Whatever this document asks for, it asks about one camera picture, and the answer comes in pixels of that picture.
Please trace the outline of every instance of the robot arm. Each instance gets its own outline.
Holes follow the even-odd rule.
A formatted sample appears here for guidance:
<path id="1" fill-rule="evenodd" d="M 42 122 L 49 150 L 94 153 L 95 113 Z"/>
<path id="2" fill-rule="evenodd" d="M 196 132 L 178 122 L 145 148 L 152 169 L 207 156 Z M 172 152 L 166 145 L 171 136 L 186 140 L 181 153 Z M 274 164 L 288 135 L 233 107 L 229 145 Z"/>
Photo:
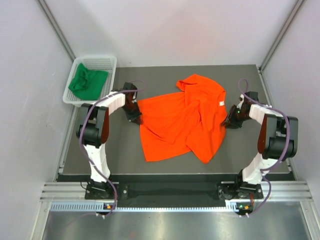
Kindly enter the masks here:
<path id="1" fill-rule="evenodd" d="M 122 90 L 137 90 L 132 83 L 126 82 Z M 136 100 L 136 92 L 117 93 L 112 91 L 109 98 L 98 103 L 89 116 L 89 121 L 83 132 L 82 144 L 88 157 L 93 161 L 94 166 L 107 178 L 110 177 L 110 170 L 106 158 L 106 142 L 109 137 L 109 115 L 115 110 L 123 108 L 129 122 L 141 124 L 141 112 Z M 76 136 L 79 138 L 83 129 L 83 123 L 91 109 L 91 104 L 83 104 L 78 110 L 78 124 L 76 126 Z M 106 180 L 95 170 L 91 168 L 91 183 L 94 189 L 107 192 L 108 185 Z"/>
<path id="2" fill-rule="evenodd" d="M 247 92 L 247 96 L 258 102 L 257 92 Z M 286 142 L 286 123 L 281 114 L 271 109 L 267 105 L 252 103 L 243 95 L 240 96 L 240 103 L 231 107 L 227 118 L 222 123 L 226 128 L 238 129 L 242 127 L 244 121 L 253 119 L 261 125 L 260 135 L 257 143 L 258 153 L 252 162 L 242 169 L 235 176 L 232 186 L 223 187 L 220 195 L 228 195 L 232 198 L 247 198 L 248 194 L 256 194 L 261 189 L 260 183 L 263 176 L 269 171 L 261 171 L 273 166 L 280 158 Z M 288 116 L 290 137 L 287 151 L 282 161 L 294 157 L 298 147 L 298 119 Z"/>

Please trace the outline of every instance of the laundry basket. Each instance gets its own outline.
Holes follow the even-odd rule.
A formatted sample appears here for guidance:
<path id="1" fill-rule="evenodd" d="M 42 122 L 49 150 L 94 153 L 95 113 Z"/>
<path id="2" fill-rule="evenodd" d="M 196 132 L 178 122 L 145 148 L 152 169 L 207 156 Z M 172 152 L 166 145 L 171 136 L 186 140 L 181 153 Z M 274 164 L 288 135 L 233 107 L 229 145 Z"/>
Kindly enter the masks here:
<path id="1" fill-rule="evenodd" d="M 76 107 L 81 107 L 82 104 L 92 104 L 96 102 L 96 101 L 90 101 L 90 100 L 82 100 L 76 97 L 68 88 L 72 79 L 75 77 L 79 64 L 81 63 L 89 70 L 102 70 L 102 71 L 108 72 L 108 77 L 103 85 L 103 88 L 99 97 L 99 99 L 101 99 L 107 96 L 114 86 L 117 58 L 114 56 L 96 55 L 96 56 L 77 57 L 74 60 L 68 80 L 66 82 L 62 100 L 66 104 L 73 104 Z"/>

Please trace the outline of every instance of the orange cloth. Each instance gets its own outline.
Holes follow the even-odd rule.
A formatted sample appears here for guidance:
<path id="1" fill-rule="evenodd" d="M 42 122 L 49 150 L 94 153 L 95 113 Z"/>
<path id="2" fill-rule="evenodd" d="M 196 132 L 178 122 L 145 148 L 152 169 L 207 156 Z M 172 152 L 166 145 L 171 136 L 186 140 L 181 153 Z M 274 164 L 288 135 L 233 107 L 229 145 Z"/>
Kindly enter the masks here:
<path id="1" fill-rule="evenodd" d="M 138 101 L 143 124 L 140 137 L 147 162 L 172 158 L 189 151 L 207 164 L 226 134 L 225 90 L 199 75 L 179 80 L 182 91 Z"/>

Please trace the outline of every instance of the white wall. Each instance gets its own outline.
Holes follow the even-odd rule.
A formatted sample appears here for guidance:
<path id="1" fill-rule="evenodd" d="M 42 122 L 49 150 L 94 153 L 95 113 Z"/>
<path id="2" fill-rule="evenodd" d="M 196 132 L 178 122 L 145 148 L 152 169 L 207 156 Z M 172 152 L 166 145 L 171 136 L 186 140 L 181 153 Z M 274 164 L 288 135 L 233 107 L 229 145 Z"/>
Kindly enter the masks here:
<path id="1" fill-rule="evenodd" d="M 320 212 L 320 1 L 307 0 L 265 70 L 276 106 L 299 119 L 298 174 Z"/>
<path id="2" fill-rule="evenodd" d="M 121 67 L 260 64 L 293 0 L 46 0 L 76 56 Z"/>
<path id="3" fill-rule="evenodd" d="M 0 239 L 23 240 L 59 157 L 72 63 L 35 0 L 0 9 Z"/>

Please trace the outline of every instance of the green cloth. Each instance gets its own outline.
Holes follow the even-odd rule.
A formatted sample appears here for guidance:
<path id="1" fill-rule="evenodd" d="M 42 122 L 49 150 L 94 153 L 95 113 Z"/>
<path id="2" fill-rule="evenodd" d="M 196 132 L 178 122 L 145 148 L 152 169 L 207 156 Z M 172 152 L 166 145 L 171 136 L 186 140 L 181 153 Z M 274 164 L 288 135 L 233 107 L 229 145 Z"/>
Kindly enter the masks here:
<path id="1" fill-rule="evenodd" d="M 107 71 L 89 70 L 80 63 L 69 89 L 79 99 L 98 100 L 107 77 Z"/>

